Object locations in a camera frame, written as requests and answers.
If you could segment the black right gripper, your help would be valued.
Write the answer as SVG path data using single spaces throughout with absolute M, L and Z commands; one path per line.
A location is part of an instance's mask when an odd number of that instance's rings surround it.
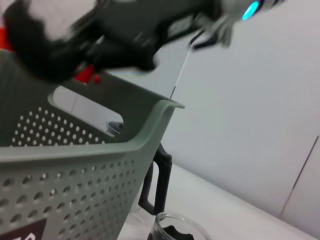
M 85 60 L 97 71 L 150 72 L 157 67 L 154 57 L 161 46 L 199 30 L 198 15 L 216 20 L 219 13 L 217 0 L 98 0 L 74 28 L 97 28 L 109 38 L 84 39 Z

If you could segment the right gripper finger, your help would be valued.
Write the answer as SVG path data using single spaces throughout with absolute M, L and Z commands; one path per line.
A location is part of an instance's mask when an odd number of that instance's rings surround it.
M 4 11 L 7 41 L 16 58 L 31 74 L 49 82 L 68 81 L 84 58 L 77 45 L 51 40 L 45 22 L 29 12 L 30 0 L 15 0 Z

